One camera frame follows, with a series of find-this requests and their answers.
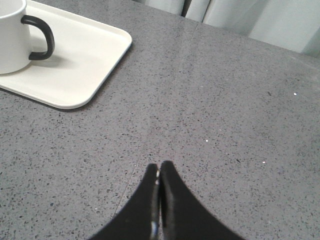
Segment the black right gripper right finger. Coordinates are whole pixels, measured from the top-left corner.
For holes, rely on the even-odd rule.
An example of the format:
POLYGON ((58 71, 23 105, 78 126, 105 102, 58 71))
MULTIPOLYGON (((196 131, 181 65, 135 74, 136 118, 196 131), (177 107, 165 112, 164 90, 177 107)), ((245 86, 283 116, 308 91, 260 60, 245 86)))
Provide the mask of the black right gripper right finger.
POLYGON ((165 240, 242 240, 197 200, 173 162, 160 168, 160 202, 165 240))

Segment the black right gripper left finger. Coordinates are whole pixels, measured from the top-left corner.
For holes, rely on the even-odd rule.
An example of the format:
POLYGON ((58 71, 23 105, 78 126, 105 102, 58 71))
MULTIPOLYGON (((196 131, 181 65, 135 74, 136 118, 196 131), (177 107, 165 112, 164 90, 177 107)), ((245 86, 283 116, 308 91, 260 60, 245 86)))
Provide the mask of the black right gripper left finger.
POLYGON ((160 171, 151 163, 121 211, 92 240, 157 240, 160 219, 160 171))

